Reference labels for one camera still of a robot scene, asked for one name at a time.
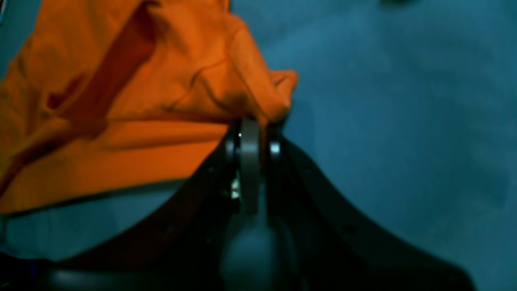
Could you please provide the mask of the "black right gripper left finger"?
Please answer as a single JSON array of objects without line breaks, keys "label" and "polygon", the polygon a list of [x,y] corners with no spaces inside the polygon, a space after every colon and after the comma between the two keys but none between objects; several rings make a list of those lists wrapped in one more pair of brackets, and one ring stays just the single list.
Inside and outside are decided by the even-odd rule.
[{"label": "black right gripper left finger", "polygon": [[218,147],[168,199],[137,225],[51,265],[42,291],[218,291],[225,227],[260,208],[260,125],[229,127]]}]

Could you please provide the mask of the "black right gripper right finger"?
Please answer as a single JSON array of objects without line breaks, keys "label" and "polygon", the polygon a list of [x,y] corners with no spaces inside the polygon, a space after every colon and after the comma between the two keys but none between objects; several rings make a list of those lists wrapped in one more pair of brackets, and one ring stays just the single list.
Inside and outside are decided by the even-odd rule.
[{"label": "black right gripper right finger", "polygon": [[288,230],[296,291],[474,291],[460,267],[412,246],[358,210],[315,162],[263,131],[269,214]]}]

